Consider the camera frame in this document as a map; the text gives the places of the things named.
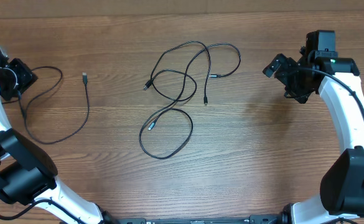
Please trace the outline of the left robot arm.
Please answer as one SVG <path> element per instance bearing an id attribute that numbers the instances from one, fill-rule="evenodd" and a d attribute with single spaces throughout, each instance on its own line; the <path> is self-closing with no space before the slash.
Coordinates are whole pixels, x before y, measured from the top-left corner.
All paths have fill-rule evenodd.
<path id="1" fill-rule="evenodd" d="M 62 223 L 113 223 L 107 211 L 60 180 L 43 149 L 12 128 L 4 105 L 21 102 L 23 92 L 36 80 L 25 63 L 10 60 L 0 47 L 0 220 L 15 220 L 39 207 Z"/>

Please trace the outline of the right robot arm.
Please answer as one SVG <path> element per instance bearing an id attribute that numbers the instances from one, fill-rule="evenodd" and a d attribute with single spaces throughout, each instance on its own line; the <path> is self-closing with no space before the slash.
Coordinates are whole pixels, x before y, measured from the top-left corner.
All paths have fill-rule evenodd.
<path id="1" fill-rule="evenodd" d="M 360 71 L 352 58 L 338 56 L 335 32 L 306 35 L 298 61 L 277 54 L 263 69 L 279 80 L 285 98 L 300 104 L 312 93 L 326 104 L 339 141 L 340 156 L 320 182 L 319 194 L 290 203 L 263 223 L 353 223 L 364 218 L 364 95 Z"/>

